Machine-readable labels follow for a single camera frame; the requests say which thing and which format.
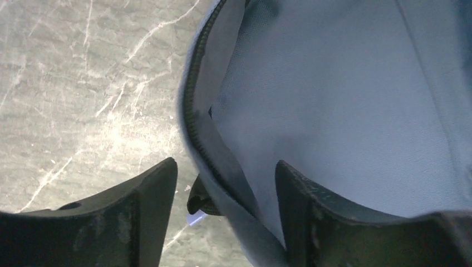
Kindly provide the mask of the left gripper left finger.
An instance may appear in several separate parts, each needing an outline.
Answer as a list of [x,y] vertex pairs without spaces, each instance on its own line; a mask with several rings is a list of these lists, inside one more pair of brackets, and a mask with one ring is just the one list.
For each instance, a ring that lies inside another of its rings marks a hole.
[[177,176],[175,160],[167,158],[57,210],[2,212],[1,265],[158,266]]

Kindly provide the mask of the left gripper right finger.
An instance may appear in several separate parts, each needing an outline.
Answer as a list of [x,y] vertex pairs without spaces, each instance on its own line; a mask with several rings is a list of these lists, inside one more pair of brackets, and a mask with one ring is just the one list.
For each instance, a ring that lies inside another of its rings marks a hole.
[[356,204],[276,166],[279,212],[290,266],[470,266],[471,212],[405,219]]

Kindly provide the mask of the blue-grey backpack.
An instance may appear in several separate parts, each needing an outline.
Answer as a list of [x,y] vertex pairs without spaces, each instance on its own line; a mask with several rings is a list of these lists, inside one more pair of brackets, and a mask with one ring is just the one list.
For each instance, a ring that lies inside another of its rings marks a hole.
[[179,113],[188,211],[254,266],[290,266],[279,161],[396,217],[471,212],[471,2],[216,1]]

